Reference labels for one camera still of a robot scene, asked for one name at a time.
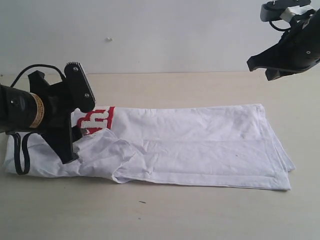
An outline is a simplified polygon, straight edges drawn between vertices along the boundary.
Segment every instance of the beige table surface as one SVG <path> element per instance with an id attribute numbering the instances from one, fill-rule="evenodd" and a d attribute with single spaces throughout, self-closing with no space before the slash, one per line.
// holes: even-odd
<path id="1" fill-rule="evenodd" d="M 297 167 L 289 174 L 292 190 L 42 179 L 9 175 L 2 169 L 1 240 L 320 239 L 320 79 L 315 71 L 272 82 L 263 71 L 105 74 L 88 79 L 97 105 L 263 104 Z M 2 84 L 12 80 L 0 77 Z M 24 77 L 17 86 L 27 85 Z M 3 160 L 3 134 L 0 146 Z"/>

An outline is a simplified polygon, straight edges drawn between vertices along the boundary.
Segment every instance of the white wall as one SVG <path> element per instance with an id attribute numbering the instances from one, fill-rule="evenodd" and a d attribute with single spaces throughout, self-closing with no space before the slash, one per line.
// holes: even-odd
<path id="1" fill-rule="evenodd" d="M 260 21 L 267 1 L 2 1 L 0 73 L 68 61 L 88 73 L 247 71 L 281 36 Z"/>

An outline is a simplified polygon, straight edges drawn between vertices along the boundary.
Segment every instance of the wrinkled fabric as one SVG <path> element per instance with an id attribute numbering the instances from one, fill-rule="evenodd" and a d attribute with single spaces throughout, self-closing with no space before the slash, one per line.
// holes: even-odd
<path id="1" fill-rule="evenodd" d="M 62 164 L 42 137 L 33 134 L 28 142 L 29 175 L 291 189 L 288 172 L 295 166 L 261 104 L 183 109 L 115 107 L 112 115 L 110 107 L 96 107 L 87 114 L 77 109 L 72 124 L 90 133 L 73 144 L 79 159 Z M 16 173 L 13 147 L 10 137 L 4 162 L 8 173 Z"/>

